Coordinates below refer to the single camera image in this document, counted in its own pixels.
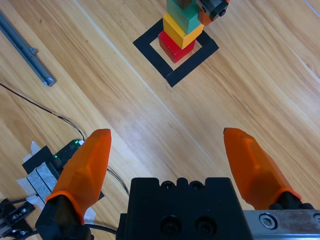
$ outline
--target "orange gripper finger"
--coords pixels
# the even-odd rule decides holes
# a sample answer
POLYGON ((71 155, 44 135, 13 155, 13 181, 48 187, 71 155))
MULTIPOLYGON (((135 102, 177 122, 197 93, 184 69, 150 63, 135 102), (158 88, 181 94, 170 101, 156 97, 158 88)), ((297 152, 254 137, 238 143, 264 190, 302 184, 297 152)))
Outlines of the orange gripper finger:
POLYGON ((87 209, 99 199, 107 173, 110 148, 110 129, 94 131, 64 166, 51 195, 45 200, 66 196, 84 224, 87 209))
POLYGON ((284 192, 301 199, 274 160, 257 141, 237 128, 224 129, 226 155, 242 198, 256 210, 266 210, 284 192))

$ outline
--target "black square outline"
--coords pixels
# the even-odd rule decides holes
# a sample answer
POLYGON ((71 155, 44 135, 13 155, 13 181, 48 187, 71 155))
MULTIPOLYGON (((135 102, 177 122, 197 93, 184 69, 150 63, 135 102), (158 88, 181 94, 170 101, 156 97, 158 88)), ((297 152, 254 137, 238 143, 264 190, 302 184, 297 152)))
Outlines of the black square outline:
POLYGON ((184 63, 173 70, 168 63, 157 53, 150 45, 158 35, 164 30, 163 19, 161 18, 148 31, 141 35, 133 42, 136 48, 145 56, 146 59, 159 71, 166 79, 168 84, 173 87, 180 82, 185 76, 192 72, 204 60, 210 57, 219 49, 216 42, 208 36, 205 31, 196 38, 201 45, 201 48, 189 57, 184 63))

